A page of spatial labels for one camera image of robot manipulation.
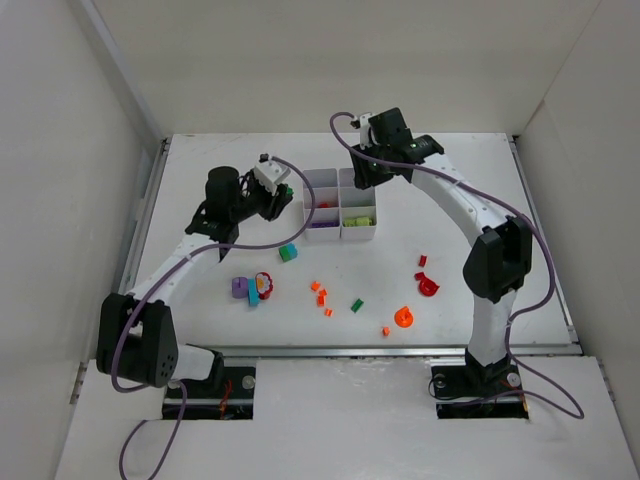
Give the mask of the purple lego stack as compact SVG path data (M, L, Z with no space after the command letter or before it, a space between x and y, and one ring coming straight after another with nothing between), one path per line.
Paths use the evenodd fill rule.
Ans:
M312 222L310 228L312 229L337 228L339 227L339 225L340 224L338 221Z

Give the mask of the small orange lego pair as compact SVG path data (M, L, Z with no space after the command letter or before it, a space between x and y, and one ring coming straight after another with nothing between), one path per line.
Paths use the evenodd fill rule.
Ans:
M321 285L320 282L314 281L311 284L311 290L316 293L318 296L326 296L327 290Z

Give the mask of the orange round lego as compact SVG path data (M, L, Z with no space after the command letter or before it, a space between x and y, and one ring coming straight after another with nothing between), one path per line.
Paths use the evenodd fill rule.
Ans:
M403 306L395 312L394 321L400 328L409 328L413 325L414 316L408 306Z

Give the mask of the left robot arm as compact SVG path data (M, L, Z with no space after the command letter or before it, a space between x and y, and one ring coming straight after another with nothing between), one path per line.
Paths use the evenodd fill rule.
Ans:
M128 292L105 298L96 364L117 391L162 388L180 380L219 382L222 354L180 343L172 310L239 246L241 222L255 215L266 221L279 217L293 199L285 180L294 169L264 155L246 174L230 166L210 170L204 200L169 258Z

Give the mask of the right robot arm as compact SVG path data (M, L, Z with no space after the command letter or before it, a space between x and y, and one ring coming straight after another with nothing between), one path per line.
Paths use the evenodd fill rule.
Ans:
M429 135L414 136L399 109L365 113L350 124L359 133L358 144L350 149L357 188L402 176L434 200L467 239L471 250L463 278L474 300L472 334L465 351L468 374L485 383L505 373L507 322L531 270L530 227L464 189L464 178L443 146Z

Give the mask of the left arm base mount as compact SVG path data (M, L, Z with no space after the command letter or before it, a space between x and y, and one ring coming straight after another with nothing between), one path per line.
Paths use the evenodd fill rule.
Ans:
M184 420L252 420L257 383L255 362L216 359L205 380L184 379Z

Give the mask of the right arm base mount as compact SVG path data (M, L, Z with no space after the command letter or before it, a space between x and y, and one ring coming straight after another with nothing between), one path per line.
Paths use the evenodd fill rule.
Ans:
M521 386L518 367L513 363L490 379L481 379L478 371L464 363L434 363L428 390L439 420L528 420Z

